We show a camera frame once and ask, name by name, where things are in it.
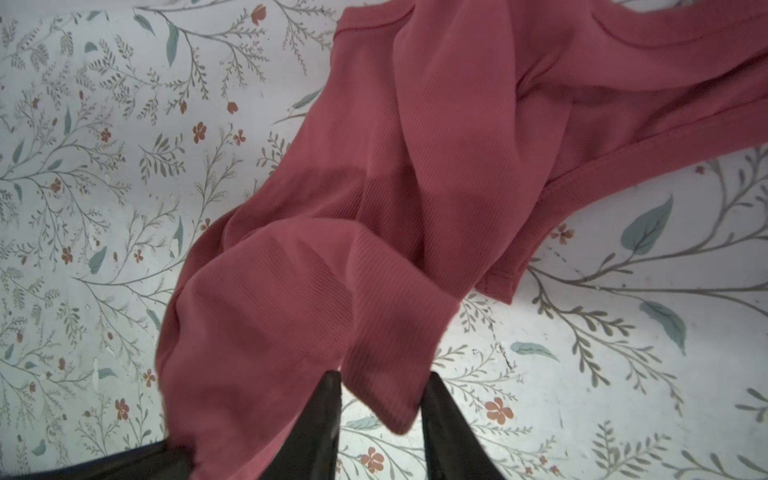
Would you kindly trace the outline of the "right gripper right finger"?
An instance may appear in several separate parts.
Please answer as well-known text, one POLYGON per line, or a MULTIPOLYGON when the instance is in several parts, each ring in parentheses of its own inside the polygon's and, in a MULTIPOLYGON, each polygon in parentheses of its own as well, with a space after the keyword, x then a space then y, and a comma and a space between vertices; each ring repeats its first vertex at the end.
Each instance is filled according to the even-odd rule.
POLYGON ((453 400, 431 372, 420 404, 429 480, 503 480, 453 400))

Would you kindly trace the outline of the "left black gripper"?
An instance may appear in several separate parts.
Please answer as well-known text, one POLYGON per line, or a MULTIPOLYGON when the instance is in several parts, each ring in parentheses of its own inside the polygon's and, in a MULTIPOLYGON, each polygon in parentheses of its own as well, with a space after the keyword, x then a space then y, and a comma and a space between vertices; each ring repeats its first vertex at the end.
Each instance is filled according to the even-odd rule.
POLYGON ((165 441, 55 470, 4 476, 11 480, 187 480, 192 454, 165 441))

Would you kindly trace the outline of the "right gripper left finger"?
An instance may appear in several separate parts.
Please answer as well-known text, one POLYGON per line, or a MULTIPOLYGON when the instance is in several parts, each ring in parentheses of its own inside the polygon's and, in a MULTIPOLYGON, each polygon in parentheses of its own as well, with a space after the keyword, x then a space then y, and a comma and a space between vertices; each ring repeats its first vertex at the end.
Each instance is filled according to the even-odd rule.
POLYGON ((341 407, 341 375, 328 371, 260 480, 334 480, 341 407))

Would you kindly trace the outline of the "pink red tank top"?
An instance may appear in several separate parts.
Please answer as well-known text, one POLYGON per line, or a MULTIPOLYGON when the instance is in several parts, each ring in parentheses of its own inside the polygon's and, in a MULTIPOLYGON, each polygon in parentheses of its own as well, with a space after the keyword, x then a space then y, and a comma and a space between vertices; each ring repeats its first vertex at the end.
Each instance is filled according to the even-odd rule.
POLYGON ((767 139, 767 5, 347 9, 278 168, 191 247, 156 369, 196 479, 255 479, 324 373, 413 424, 471 291, 509 302, 575 211, 767 139))

